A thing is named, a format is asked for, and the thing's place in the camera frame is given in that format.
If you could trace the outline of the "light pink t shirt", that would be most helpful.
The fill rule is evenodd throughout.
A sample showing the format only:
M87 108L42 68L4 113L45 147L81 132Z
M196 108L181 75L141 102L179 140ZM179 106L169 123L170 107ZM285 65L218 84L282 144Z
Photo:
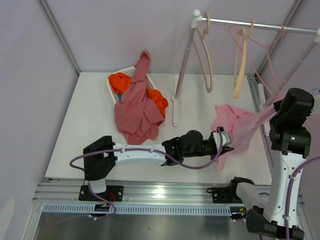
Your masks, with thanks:
M222 154L217 160L218 169L224 169L227 159L236 154L241 154L248 150L251 139L257 129L268 122L276 113L273 105L264 110L253 113L240 107L223 104L216 105L217 117L211 125L212 130L222 127L230 134L232 151Z

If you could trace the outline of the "orange t shirt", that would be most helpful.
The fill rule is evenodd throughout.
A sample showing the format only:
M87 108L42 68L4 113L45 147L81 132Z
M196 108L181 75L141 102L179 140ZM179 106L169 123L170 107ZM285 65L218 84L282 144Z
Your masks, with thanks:
M146 131L152 125L160 126L166 119L168 100L159 90L147 87L147 76L137 81L117 72L108 77L108 83L116 95L122 94L114 107L114 121L120 130L134 132L142 127Z

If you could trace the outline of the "beige wooden hanger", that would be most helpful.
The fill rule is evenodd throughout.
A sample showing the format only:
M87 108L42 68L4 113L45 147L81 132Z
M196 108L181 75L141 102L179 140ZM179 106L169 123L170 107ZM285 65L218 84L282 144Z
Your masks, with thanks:
M245 69L246 69L248 39L252 34L254 23L255 23L255 20L252 19L249 32L247 32L244 28L241 28L236 31L237 39L235 40L236 52L235 52L234 73L233 73L234 90L232 94L232 97L234 99L238 99L242 92L244 77L245 77ZM242 52L242 57L240 61L239 70L237 71L239 51Z
M206 36L210 32L210 14L206 11L204 13L204 17L206 18L206 21L205 21L206 27L202 31L198 27L196 27L195 30L196 30L196 33L198 34L199 41L202 44L202 49L203 49L206 60L204 60L201 50L198 47L195 40L192 41L192 44L194 46L194 49L196 51L196 54L202 69L202 75L204 79L206 92L211 93L214 85L213 66L212 66L212 60L209 53L209 49L205 41Z

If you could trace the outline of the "dusty red t shirt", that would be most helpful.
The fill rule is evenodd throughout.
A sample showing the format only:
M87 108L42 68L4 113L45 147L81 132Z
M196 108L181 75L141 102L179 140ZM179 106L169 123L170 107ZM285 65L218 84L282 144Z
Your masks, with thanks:
M150 53L144 50L132 77L121 72L108 77L113 91L121 95L114 107L116 128L131 145L141 145L148 139L154 141L166 119L168 100L159 90L147 87L150 64Z

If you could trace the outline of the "teal t shirt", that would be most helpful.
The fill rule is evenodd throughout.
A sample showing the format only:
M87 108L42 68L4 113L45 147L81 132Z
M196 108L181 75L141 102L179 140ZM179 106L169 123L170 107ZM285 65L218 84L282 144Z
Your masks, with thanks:
M117 97L118 97L118 101L120 102L122 99L122 94L121 93L117 94Z

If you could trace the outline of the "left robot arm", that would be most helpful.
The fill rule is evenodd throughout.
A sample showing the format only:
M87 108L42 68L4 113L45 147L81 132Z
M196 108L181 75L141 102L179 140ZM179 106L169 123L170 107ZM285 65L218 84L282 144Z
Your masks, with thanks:
M105 135L83 149L84 179L93 184L90 195L97 201L107 197L108 188L100 182L114 167L132 164L151 164L160 167L175 165L187 169L203 169L214 163L221 155L233 151L230 134L222 127L212 131L208 139L197 130L190 130L162 143L154 145L128 145L113 141ZM186 158L209 156L202 166L184 163Z

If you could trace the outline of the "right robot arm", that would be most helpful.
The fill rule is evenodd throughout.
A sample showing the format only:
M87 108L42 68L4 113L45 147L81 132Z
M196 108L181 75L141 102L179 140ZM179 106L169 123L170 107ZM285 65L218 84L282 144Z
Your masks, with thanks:
M297 200L303 168L308 160L311 134L303 126L312 113L315 99L309 92L291 88L275 102L276 114L270 120L271 149L278 154L273 164L268 201L264 202L253 184L242 181L231 186L227 196L232 202L244 204L248 232L283 240L302 240Z

